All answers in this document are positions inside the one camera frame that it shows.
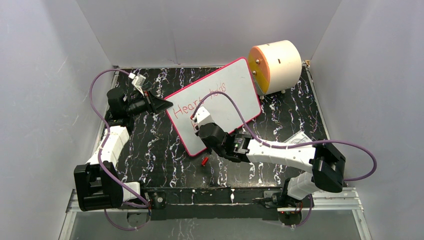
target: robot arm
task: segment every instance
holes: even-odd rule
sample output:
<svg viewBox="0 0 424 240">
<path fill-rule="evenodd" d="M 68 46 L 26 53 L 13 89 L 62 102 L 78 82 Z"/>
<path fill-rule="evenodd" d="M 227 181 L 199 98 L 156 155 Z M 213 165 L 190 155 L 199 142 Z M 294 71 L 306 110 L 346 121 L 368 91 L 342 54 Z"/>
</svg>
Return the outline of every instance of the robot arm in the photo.
<svg viewBox="0 0 424 240">
<path fill-rule="evenodd" d="M 343 189 L 345 157 L 332 144 L 316 144 L 297 148 L 272 148 L 253 140 L 250 134 L 224 132 L 214 123 L 210 113 L 202 106 L 192 119 L 197 123 L 196 134 L 209 151 L 232 162 L 273 163 L 305 171 L 284 183 L 282 194 L 273 203 L 278 206 L 293 205 L 305 196 L 319 190 L 339 193 Z M 271 145 L 279 142 L 265 141 Z"/>
<path fill-rule="evenodd" d="M 110 125 L 110 135 L 101 151 L 101 160 L 106 169 L 118 178 L 116 166 L 124 145 L 130 139 L 134 128 L 134 116 L 148 112 L 154 115 L 173 104 L 154 96 L 150 91 L 142 89 L 145 77 L 130 74 L 136 91 L 126 96 L 120 88 L 113 88 L 107 92 L 109 110 L 106 113 L 107 123 Z M 136 196 L 111 179 L 99 165 L 98 155 L 100 146 L 93 156 L 84 164 L 77 165 L 73 171 L 78 204 L 82 211 L 119 208 Z M 123 183 L 137 194 L 141 194 L 140 182 Z"/>
</svg>

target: purple cable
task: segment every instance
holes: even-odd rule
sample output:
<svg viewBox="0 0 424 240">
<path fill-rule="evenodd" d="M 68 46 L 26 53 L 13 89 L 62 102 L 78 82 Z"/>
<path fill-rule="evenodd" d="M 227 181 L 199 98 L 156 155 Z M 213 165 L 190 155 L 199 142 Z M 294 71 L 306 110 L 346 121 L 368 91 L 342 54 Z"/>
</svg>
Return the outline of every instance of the purple cable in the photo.
<svg viewBox="0 0 424 240">
<path fill-rule="evenodd" d="M 311 216 L 311 212 L 312 212 L 312 205 L 314 204 L 314 198 L 312 197 L 312 194 L 309 194 L 309 199 L 310 199 L 310 204 L 309 204 L 309 211 L 307 212 L 307 215 L 305 217 L 305 219 L 299 223 L 298 225 L 296 225 L 296 227 L 300 227 L 303 224 L 306 223 L 306 221 L 309 219 L 309 217 Z"/>
<path fill-rule="evenodd" d="M 250 133 L 250 135 L 252 135 L 252 137 L 262 143 L 263 145 L 273 148 L 273 149 L 294 149 L 294 148 L 299 148 L 299 147 L 303 147 L 303 146 L 308 146 L 308 145 L 314 145 L 314 144 L 328 144 L 328 143 L 336 143 L 336 144 L 343 144 L 343 145 L 348 145 L 348 146 L 352 146 L 354 148 L 360 149 L 362 151 L 364 151 L 366 154 L 368 154 L 373 162 L 373 166 L 370 172 L 368 172 L 367 174 L 363 175 L 363 176 L 359 176 L 359 177 L 354 177 L 354 178 L 348 178 L 345 179 L 345 182 L 351 182 L 351 181 L 358 181 L 358 180 L 362 180 L 362 179 L 366 179 L 369 176 L 371 176 L 377 169 L 377 160 L 376 157 L 365 147 L 360 146 L 358 144 L 352 143 L 352 142 L 348 142 L 348 141 L 341 141 L 341 140 L 318 140 L 318 141 L 311 141 L 311 142 L 305 142 L 305 143 L 299 143 L 296 145 L 289 145 L 289 146 L 284 146 L 284 145 L 270 145 L 269 143 L 262 141 L 258 136 L 256 136 L 256 134 L 251 130 L 251 128 L 248 126 L 248 124 L 246 123 L 245 119 L 242 116 L 242 113 L 240 112 L 239 108 L 237 107 L 236 103 L 231 99 L 230 96 L 228 96 L 228 94 L 226 94 L 225 92 L 222 91 L 213 91 L 209 94 L 207 94 L 201 101 L 199 101 L 199 105 L 197 105 L 197 107 L 194 109 L 194 113 L 193 115 L 191 115 L 191 118 L 193 118 L 196 114 L 196 112 L 198 111 L 198 109 L 200 108 L 201 104 L 211 95 L 213 94 L 222 94 L 224 95 L 234 106 L 235 110 L 238 113 L 238 116 L 240 117 L 241 121 L 243 122 L 244 127 L 247 129 L 247 131 Z"/>
<path fill-rule="evenodd" d="M 107 72 L 115 72 L 115 71 L 118 71 L 118 72 L 121 72 L 121 73 L 123 73 L 123 74 L 126 74 L 126 75 L 129 75 L 129 73 L 128 72 L 126 72 L 126 71 L 124 71 L 124 70 L 121 70 L 121 69 L 108 69 L 108 70 L 104 70 L 104 71 L 102 71 L 101 73 L 99 73 L 95 78 L 94 78 L 94 80 L 92 81 L 92 83 L 91 83 L 91 86 L 90 86 L 90 90 L 89 90 L 89 92 L 88 92 L 88 94 L 89 94 L 89 98 L 90 98 L 90 105 L 91 105 L 91 107 L 93 108 L 93 110 L 94 110 L 94 112 L 95 112 L 95 114 L 97 114 L 97 116 L 103 121 L 103 123 L 104 123 L 104 125 L 106 126 L 106 129 L 107 129 L 107 134 L 106 134 L 106 136 L 105 136 L 105 138 L 104 138 L 104 141 L 101 143 L 101 145 L 100 145 L 100 149 L 99 149 L 99 151 L 98 151 L 98 155 L 97 155 L 97 159 L 98 159 L 98 164 L 100 164 L 100 167 L 103 169 L 103 171 L 111 178 L 111 179 L 113 179 L 115 182 L 117 182 L 120 186 L 122 186 L 124 189 L 126 189 L 126 190 L 128 190 L 130 193 L 132 193 L 134 196 L 136 196 L 138 199 L 140 199 L 144 204 L 136 204 L 136 203 L 132 203 L 132 202 L 123 202 L 123 204 L 126 204 L 126 205 L 129 205 L 129 206 L 133 206 L 133 207 L 136 207 L 136 208 L 147 208 L 148 206 L 149 206 L 149 203 L 147 202 L 147 200 L 144 198 L 144 197 L 142 197 L 140 194 L 138 194 L 137 192 L 135 192 L 134 190 L 132 190 L 129 186 L 127 186 L 127 185 L 125 185 L 121 180 L 119 180 L 117 177 L 115 177 L 106 167 L 105 167 L 105 165 L 103 164 L 103 162 L 102 162 L 102 158 L 101 158 L 101 156 L 102 156 L 102 150 L 103 150 L 103 147 L 105 146 L 105 144 L 106 144 L 106 141 L 109 139 L 109 135 L 111 134 L 111 127 L 109 126 L 109 124 L 108 124 L 108 121 L 106 121 L 106 119 L 100 114 L 100 112 L 99 111 L 97 111 L 97 109 L 96 109 L 96 107 L 94 106 L 94 103 L 93 103 L 93 86 L 94 86 L 94 83 L 97 81 L 97 79 L 99 79 L 99 77 L 101 76 L 101 75 L 103 75 L 103 74 L 105 74 L 105 73 L 107 73 Z M 137 227 L 137 228 L 124 228 L 124 227 L 121 227 L 121 226 L 119 226 L 119 225 L 117 225 L 117 224 L 115 224 L 114 222 L 112 222 L 112 220 L 109 218 L 109 216 L 108 216 L 108 213 L 106 212 L 106 210 L 104 210 L 104 214 L 106 215 L 106 218 L 107 218 L 107 220 L 113 225 L 113 226 L 115 226 L 116 228 L 118 228 L 118 229 L 121 229 L 121 230 L 126 230 L 126 231 L 133 231 L 133 230 L 136 230 L 137 228 L 141 228 L 141 227 L 143 227 L 144 225 L 145 225 L 145 223 L 144 224 L 142 224 L 141 226 L 139 226 L 139 227 Z"/>
</svg>

